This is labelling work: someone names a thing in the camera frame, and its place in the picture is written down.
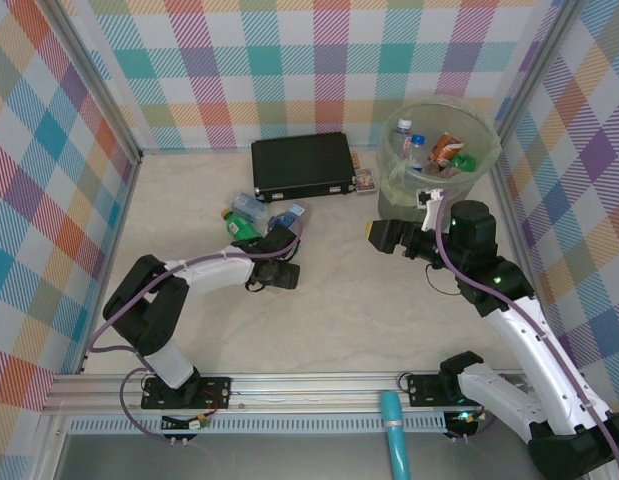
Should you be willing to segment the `grey metal lower shelf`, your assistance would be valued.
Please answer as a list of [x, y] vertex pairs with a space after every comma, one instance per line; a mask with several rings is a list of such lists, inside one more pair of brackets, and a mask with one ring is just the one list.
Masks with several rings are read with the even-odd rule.
[[[495, 427], [467, 442], [409, 434], [412, 480], [540, 480], [524, 445]], [[72, 435], [54, 480], [393, 480], [387, 438], [211, 435], [170, 448], [142, 435]]]

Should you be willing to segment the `teal tube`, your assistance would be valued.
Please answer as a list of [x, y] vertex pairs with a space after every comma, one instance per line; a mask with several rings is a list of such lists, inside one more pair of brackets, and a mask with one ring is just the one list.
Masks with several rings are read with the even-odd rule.
[[380, 396], [380, 408], [387, 434], [393, 480], [411, 480], [403, 428], [403, 412], [398, 393], [383, 391]]

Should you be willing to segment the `clear bottle light blue label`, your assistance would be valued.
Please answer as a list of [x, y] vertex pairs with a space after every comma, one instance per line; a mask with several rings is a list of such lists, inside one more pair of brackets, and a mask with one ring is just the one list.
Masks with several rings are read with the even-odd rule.
[[278, 217], [268, 203], [261, 202], [244, 192], [233, 198], [231, 210], [260, 229], [271, 229], [279, 223]]

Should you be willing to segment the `aluminium frame post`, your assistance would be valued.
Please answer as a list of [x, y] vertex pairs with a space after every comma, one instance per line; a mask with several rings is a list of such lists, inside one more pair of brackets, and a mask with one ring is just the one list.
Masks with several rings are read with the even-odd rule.
[[66, 12], [61, 0], [45, 0], [58, 23], [58, 31], [63, 35], [68, 45], [69, 54], [77, 65], [77, 71], [85, 81], [89, 92], [94, 96], [96, 103], [103, 111], [116, 138], [121, 142], [127, 153], [136, 164], [142, 162], [142, 149], [132, 134], [114, 97], [109, 92], [105, 80], [97, 69], [89, 50], [81, 40], [70, 16]]
[[535, 0], [491, 106], [501, 144], [513, 134], [587, 1]]

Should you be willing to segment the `black hard case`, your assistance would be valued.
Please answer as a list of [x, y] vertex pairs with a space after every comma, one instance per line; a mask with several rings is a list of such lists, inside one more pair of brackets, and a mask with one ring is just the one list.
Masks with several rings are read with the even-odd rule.
[[351, 152], [342, 132], [258, 140], [250, 150], [254, 196], [261, 202], [356, 190]]

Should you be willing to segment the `aluminium front rail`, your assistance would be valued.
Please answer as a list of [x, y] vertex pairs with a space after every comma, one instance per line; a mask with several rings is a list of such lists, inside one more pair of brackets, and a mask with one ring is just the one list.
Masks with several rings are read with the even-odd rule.
[[[239, 374], [232, 379], [229, 413], [371, 413], [380, 393], [398, 389], [397, 375], [380, 373]], [[120, 414], [122, 374], [59, 375], [49, 392], [46, 415]]]

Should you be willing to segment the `green Sprite bottle yellow cap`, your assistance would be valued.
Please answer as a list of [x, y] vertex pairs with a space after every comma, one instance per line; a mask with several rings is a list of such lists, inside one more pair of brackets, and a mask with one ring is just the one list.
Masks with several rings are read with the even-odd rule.
[[262, 238], [263, 235], [254, 223], [230, 209], [221, 212], [228, 233], [235, 241], [246, 241]]

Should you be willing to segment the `small bottle blue cap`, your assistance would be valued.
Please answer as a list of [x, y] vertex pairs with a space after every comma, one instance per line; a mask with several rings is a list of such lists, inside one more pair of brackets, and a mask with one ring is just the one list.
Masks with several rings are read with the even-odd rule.
[[422, 173], [429, 164], [429, 155], [424, 143], [424, 136], [413, 135], [408, 149], [407, 166], [418, 173]]

